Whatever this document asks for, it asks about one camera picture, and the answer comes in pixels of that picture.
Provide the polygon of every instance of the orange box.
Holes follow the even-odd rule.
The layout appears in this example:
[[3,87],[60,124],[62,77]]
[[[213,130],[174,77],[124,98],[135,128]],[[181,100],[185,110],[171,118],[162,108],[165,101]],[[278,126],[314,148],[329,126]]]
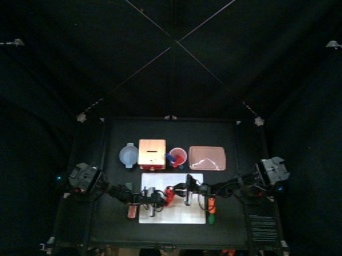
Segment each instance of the orange box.
[[138,164],[143,170],[166,169],[166,140],[139,140]]

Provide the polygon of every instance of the red object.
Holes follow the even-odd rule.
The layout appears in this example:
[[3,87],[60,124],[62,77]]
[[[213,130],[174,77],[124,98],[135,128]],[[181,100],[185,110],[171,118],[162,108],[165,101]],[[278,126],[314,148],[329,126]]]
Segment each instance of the red object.
[[213,197],[209,199],[209,212],[211,214],[215,214],[215,212],[217,212],[215,198],[213,198]]
[[169,206],[174,200],[174,197],[175,197],[175,192],[174,190],[171,189],[171,187],[167,187],[166,188],[166,206]]
[[177,161],[174,162],[173,166],[177,168],[183,162],[185,162],[185,158],[182,156],[175,156]]
[[130,207],[128,207],[128,214],[127,214],[127,217],[130,219],[135,218],[135,216],[137,216],[137,209],[138,209],[137,205],[130,205]]

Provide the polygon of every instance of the black fabric wall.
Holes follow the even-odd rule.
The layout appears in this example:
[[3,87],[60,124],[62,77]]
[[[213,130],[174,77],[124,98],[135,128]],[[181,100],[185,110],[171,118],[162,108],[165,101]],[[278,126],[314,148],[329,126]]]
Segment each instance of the black fabric wall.
[[76,121],[51,83],[30,72],[35,63],[26,69],[3,50],[0,59],[0,255],[38,255],[52,232],[55,175],[67,168]]
[[[2,4],[0,40],[23,38],[27,44],[0,49],[0,250],[12,255],[35,255],[32,250],[51,235],[55,174],[68,164],[75,115],[175,43],[126,1],[119,2]],[[171,31],[171,4],[132,2]],[[177,38],[226,3],[179,1]],[[294,255],[340,255],[342,250],[342,51],[325,49],[329,40],[341,39],[338,4],[237,1],[185,40],[229,86],[218,86],[177,48],[94,111],[253,117],[233,92],[266,113],[271,154],[285,158],[291,172],[281,207]]]
[[269,119],[271,153],[291,172],[281,212],[294,255],[341,255],[342,52],[328,52]]

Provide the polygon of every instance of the black curtain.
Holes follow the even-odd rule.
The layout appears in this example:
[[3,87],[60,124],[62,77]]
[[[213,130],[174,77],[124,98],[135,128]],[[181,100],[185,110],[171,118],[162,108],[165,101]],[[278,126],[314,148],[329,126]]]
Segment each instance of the black curtain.
[[0,254],[36,255],[52,234],[76,117],[31,72],[35,63],[0,50]]
[[332,49],[269,119],[271,152],[291,172],[281,214],[294,255],[342,250],[341,68],[342,52]]

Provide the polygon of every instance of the black table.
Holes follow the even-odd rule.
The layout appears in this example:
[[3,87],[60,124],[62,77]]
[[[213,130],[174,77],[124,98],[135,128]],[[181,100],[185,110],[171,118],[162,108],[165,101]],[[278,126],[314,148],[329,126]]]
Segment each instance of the black table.
[[[263,132],[253,120],[237,122],[116,118],[80,125],[70,170],[80,162],[92,163],[103,169],[111,184],[130,182],[134,184],[134,190],[139,192],[142,173],[149,171],[142,171],[138,165],[128,170],[119,160],[120,149],[128,142],[138,146],[139,139],[165,139],[167,152],[174,147],[186,150],[190,146],[223,147],[227,158],[226,171],[193,171],[189,165],[185,165],[183,170],[167,167],[167,170],[161,171],[203,173],[203,181],[209,184],[251,172],[255,163],[267,158]],[[277,219],[274,206],[265,203],[265,206],[249,207],[237,197],[217,198],[214,225],[139,224],[138,218],[127,219],[127,205],[107,194],[90,203],[62,199],[55,228],[56,246],[78,247],[82,253],[86,253],[88,245],[162,249],[247,249],[255,247],[249,216],[258,216],[259,211],[262,216]],[[277,246],[281,239],[282,234],[277,236]]]

